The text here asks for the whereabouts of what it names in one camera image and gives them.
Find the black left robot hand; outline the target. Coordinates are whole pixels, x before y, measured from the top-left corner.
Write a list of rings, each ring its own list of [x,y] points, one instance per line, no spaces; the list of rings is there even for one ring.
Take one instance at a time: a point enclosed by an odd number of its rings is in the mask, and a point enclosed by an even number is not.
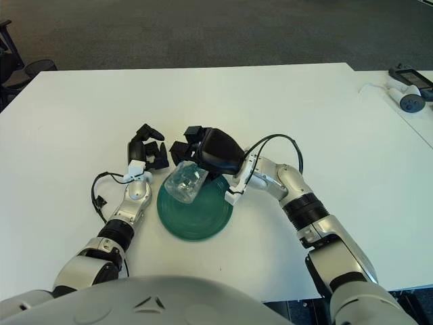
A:
[[[164,136],[148,124],[142,125],[127,146],[128,163],[144,163],[144,171],[164,169],[169,166]]]

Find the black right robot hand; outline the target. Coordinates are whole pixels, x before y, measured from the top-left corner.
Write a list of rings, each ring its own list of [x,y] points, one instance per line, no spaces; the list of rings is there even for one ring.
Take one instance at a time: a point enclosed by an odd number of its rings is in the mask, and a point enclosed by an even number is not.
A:
[[[222,175],[237,174],[244,161],[244,151],[227,133],[217,128],[190,126],[186,129],[185,142],[175,141],[169,152],[178,165],[190,161],[208,172],[205,182]]]

